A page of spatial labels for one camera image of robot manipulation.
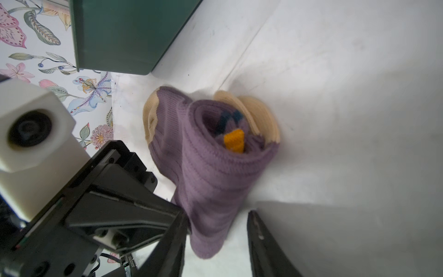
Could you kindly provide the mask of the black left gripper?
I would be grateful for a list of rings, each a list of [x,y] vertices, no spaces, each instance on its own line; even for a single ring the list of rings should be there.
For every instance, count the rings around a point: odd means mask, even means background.
[[[28,226],[1,243],[3,277],[87,277],[102,250],[128,255],[158,244],[182,211],[155,195],[136,153],[110,141]]]

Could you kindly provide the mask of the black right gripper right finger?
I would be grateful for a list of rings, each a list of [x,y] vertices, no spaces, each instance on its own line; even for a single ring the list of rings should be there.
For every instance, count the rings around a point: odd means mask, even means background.
[[[248,213],[249,255],[253,277],[302,277],[278,245],[257,211]]]

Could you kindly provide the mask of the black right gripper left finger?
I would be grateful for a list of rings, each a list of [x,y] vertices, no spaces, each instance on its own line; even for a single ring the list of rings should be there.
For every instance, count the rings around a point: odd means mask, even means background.
[[[164,233],[155,249],[140,267],[124,266],[106,274],[107,277],[181,277],[185,265],[188,217],[181,211]]]

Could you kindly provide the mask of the purple sock with beige toe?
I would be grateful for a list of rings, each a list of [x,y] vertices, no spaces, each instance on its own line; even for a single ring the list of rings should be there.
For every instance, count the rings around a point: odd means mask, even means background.
[[[193,100],[160,87],[144,105],[143,124],[155,166],[176,187],[172,201],[190,220],[194,253],[214,257],[278,153],[277,120],[251,96],[218,91],[211,100]]]

